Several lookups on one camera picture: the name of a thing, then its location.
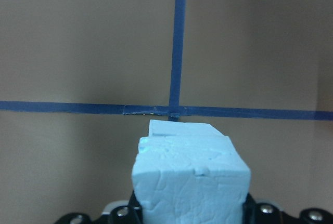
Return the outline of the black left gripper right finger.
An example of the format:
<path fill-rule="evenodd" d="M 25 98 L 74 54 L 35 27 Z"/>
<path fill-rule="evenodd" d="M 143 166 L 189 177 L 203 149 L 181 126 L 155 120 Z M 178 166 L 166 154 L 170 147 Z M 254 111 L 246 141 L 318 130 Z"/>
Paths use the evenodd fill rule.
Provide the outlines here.
<path fill-rule="evenodd" d="M 320 208 L 307 208 L 300 212 L 298 217 L 293 217 L 276 205 L 267 201 L 256 202 L 248 194 L 243 204 L 243 224 L 311 224 L 332 223 L 332 213 Z"/>

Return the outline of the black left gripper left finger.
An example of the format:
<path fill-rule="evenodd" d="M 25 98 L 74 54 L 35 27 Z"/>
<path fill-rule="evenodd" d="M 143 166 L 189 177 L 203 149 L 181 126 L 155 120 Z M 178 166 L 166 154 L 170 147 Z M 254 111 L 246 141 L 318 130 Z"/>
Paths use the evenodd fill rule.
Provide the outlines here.
<path fill-rule="evenodd" d="M 107 204 L 97 219 L 92 219 L 84 213 L 68 213 L 55 221 L 56 224 L 136 224 L 143 223 L 143 210 L 132 192 L 129 200 L 114 201 Z"/>

